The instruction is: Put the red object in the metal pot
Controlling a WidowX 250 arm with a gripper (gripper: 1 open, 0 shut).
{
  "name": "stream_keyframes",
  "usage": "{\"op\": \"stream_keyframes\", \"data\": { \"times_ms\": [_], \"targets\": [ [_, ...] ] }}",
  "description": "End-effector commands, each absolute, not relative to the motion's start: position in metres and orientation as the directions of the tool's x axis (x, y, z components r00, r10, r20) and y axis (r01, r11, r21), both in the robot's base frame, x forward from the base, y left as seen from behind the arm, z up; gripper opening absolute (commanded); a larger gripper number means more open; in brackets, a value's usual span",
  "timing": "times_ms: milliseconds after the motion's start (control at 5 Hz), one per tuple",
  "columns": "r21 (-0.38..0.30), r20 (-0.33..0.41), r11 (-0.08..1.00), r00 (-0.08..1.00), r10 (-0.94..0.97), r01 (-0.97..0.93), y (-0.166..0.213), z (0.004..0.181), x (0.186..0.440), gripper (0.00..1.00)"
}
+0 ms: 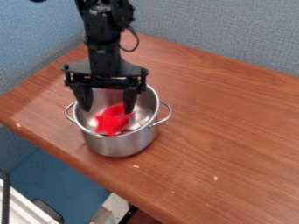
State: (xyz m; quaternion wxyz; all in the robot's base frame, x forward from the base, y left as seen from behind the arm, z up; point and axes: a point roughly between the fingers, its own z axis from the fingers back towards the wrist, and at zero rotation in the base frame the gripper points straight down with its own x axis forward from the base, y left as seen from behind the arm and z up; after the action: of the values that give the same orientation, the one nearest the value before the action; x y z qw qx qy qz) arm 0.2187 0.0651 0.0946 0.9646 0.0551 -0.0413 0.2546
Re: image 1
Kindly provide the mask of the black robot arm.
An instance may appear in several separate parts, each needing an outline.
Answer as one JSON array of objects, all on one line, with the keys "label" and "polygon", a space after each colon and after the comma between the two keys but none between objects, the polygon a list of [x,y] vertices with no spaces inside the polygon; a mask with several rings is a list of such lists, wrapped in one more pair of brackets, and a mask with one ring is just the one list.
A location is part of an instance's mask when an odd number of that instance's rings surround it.
[{"label": "black robot arm", "polygon": [[65,64],[64,85],[69,87],[77,103],[86,111],[94,103],[94,88],[123,91],[124,111],[130,114],[136,96],[146,91],[148,70],[122,57],[120,51],[131,53],[138,47],[126,49],[120,45],[122,33],[135,21],[135,6],[128,0],[75,0],[84,24],[83,41],[88,48],[88,59]]}]

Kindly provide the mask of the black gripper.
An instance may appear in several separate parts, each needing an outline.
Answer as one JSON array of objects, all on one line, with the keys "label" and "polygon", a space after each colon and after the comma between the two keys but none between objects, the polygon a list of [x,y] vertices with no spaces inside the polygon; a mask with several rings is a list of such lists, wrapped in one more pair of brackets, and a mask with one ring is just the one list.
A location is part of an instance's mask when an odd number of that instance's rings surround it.
[{"label": "black gripper", "polygon": [[88,58],[63,66],[64,85],[73,90],[82,108],[90,112],[92,88],[124,89],[124,111],[135,109],[138,91],[146,90],[148,70],[126,61],[119,43],[87,45]]}]

